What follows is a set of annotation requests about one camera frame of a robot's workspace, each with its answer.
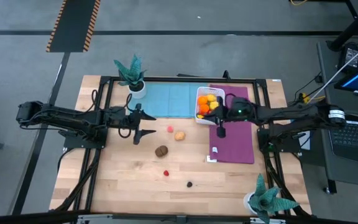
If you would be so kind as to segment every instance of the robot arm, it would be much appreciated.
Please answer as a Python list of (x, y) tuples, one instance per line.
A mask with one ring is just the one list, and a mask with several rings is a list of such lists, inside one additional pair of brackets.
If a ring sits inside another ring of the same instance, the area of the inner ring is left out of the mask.
[(217, 134), (220, 138), (226, 136), (223, 127), (225, 122), (249, 121), (258, 126), (269, 124), (271, 121), (293, 119), (290, 124), (271, 124), (269, 138), (286, 137), (318, 128), (341, 128), (346, 120), (344, 112), (337, 106), (321, 101), (316, 104), (297, 104), (288, 108), (268, 108), (255, 105), (242, 97), (234, 97), (230, 108), (223, 106), (223, 99), (218, 97), (219, 106), (204, 119), (218, 125)]
[[(122, 138), (128, 138), (131, 130), (134, 130), (134, 144), (138, 144), (142, 136), (155, 132), (154, 130), (139, 130), (142, 119), (155, 120), (141, 110), (141, 104), (137, 104), (134, 110), (130, 110), (129, 115), (125, 115), (125, 111), (125, 107), (115, 106), (106, 110), (82, 112), (31, 101), (19, 105), (16, 121), (21, 128), (48, 124), (66, 129), (59, 130), (64, 137), (80, 136), (84, 140), (96, 142), (101, 140), (102, 130), (108, 128), (119, 129)], [(123, 136), (121, 129), (129, 129), (130, 132), (127, 136)]]

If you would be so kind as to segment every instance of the white cable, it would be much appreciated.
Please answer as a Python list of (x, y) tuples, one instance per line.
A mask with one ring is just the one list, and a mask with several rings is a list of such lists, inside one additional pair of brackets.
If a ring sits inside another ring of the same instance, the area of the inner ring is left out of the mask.
[(322, 88), (320, 88), (320, 90), (317, 91), (316, 94), (314, 94), (314, 96), (313, 96), (312, 98), (310, 98), (310, 100), (309, 100), (309, 102), (308, 102), (307, 104), (309, 104), (312, 99), (314, 99), (323, 89), (325, 89), (325, 88), (331, 83), (331, 81), (339, 74), (339, 72), (341, 72), (341, 71), (342, 71), (347, 65), (349, 65), (355, 58), (357, 58), (357, 56), (358, 56), (358, 53), (357, 53), (357, 55), (355, 55), (354, 57), (352, 57), (352, 59), (350, 59), (350, 61), (348, 61), (344, 66), (342, 66), (342, 68), (339, 69), (339, 70), (335, 73), (335, 75), (334, 75)]

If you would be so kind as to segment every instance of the floor mat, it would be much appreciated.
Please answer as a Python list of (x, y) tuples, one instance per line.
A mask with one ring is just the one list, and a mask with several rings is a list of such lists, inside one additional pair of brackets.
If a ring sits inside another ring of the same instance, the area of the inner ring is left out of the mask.
[(194, 118), (197, 89), (207, 83), (146, 83), (146, 96), (132, 99), (129, 108), (137, 103), (150, 116), (160, 118)]
[(99, 6), (100, 0), (64, 0), (47, 52), (87, 52)]

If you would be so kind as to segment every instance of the potted plant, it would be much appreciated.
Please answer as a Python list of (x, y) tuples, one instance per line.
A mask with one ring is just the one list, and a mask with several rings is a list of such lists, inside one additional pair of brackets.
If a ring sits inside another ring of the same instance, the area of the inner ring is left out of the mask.
[(129, 92), (132, 93), (132, 97), (135, 99), (141, 99), (146, 95), (146, 84), (143, 81), (144, 72), (142, 72), (142, 61), (140, 58), (134, 55), (131, 62), (131, 67), (126, 68), (121, 62), (114, 60), (118, 68), (118, 74), (123, 82), (118, 84), (129, 88)]
[(278, 187), (266, 190), (265, 180), (263, 176), (259, 174), (256, 191), (248, 193), (244, 197), (244, 206), (252, 213), (258, 215), (266, 224), (269, 224), (269, 213), (274, 214), (275, 212), (295, 208), (299, 205), (299, 203), (285, 198), (277, 198), (276, 195), (279, 191), (280, 189)]

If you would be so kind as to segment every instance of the yellow and black tape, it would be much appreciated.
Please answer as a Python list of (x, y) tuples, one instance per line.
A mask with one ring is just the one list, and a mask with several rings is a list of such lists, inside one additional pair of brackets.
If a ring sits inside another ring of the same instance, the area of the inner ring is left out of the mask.
[(67, 0), (63, 0), (62, 6), (60, 7), (59, 15), (57, 16), (55, 25), (53, 27), (52, 33), (50, 34), (48, 45), (47, 45), (47, 52), (50, 52), (50, 44), (52, 43), (53, 37), (55, 36), (56, 28), (59, 25), (60, 18), (62, 16), (63, 10), (66, 6)]
[(94, 25), (96, 23), (96, 18), (98, 16), (98, 12), (99, 12), (99, 7), (100, 7), (100, 0), (95, 0), (94, 5), (93, 5), (91, 20), (89, 22), (88, 30), (86, 31), (83, 52), (87, 52), (90, 48)]

